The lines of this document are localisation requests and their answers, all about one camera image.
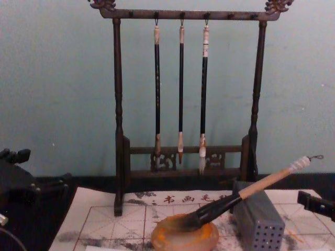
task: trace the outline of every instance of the wooden brush handle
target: wooden brush handle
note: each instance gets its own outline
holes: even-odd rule
[[[239,192],[239,195],[244,200],[247,197],[253,195],[254,193],[263,190],[264,188],[276,183],[277,181],[280,181],[281,179],[294,173],[295,171],[302,170],[303,168],[309,166],[309,164],[310,164],[310,159],[304,156],[298,159],[293,164],[290,164],[289,167],[280,170],[278,173],[266,176],[265,178],[255,182],[254,184],[242,189]]]

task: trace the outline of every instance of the brush rack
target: brush rack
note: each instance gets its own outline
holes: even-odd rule
[[[253,86],[253,102],[251,108],[251,125],[248,135],[242,139],[241,145],[207,146],[206,168],[204,176],[237,177],[243,181],[255,181],[258,174],[256,162],[257,118],[261,92],[265,30],[268,21],[276,21],[282,12],[288,10],[293,0],[268,0],[264,12],[232,12],[232,11],[192,11],[192,10],[148,10],[148,9],[116,9],[115,0],[94,0],[91,7],[98,9],[103,18],[113,20],[114,31],[114,83],[116,101],[116,182],[117,191],[114,201],[115,216],[122,215],[124,194],[132,179],[199,176],[198,169],[177,170],[177,147],[161,147],[162,168],[157,169],[154,160],[154,147],[130,147],[130,141],[124,136],[122,129],[122,68],[121,68],[121,19],[184,19],[184,20],[243,20],[259,23],[258,49]],[[185,146],[184,154],[198,153],[198,146]],[[241,153],[239,168],[225,168],[226,153]],[[150,170],[131,170],[130,155],[147,154],[151,157]]]

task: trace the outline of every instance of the black baseboard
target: black baseboard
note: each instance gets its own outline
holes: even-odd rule
[[[40,182],[52,178],[40,177]],[[104,192],[116,191],[116,177],[73,177],[73,183],[79,187],[91,188]],[[234,180],[222,182],[219,178],[209,177],[176,177],[162,179],[134,179],[127,188],[127,192],[153,191],[153,190],[231,190]],[[269,189],[313,189],[323,198],[335,200],[335,174],[293,174]]]

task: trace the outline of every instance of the hanging brush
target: hanging brush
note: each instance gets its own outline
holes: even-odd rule
[[[199,144],[199,172],[204,173],[206,166],[206,138],[205,138],[205,125],[206,125],[206,85],[207,85],[207,59],[208,59],[208,17],[206,14],[206,26],[204,28],[204,45],[203,45],[203,74],[201,86],[201,116],[200,116],[200,144]]]
[[[155,83],[156,83],[156,136],[155,136],[155,162],[156,169],[160,165],[161,156],[161,136],[160,136],[160,120],[161,120],[161,107],[160,107],[160,69],[159,69],[159,26],[158,26],[158,13],[155,13]]]
[[[181,14],[180,52],[179,52],[179,135],[178,135],[178,156],[179,164],[182,163],[184,142],[183,142],[183,85],[184,85],[184,16]]]

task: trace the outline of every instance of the brush holder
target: brush holder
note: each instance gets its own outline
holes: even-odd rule
[[[253,184],[237,181],[233,193]],[[264,191],[234,206],[233,213],[244,248],[248,251],[280,250],[285,223]]]

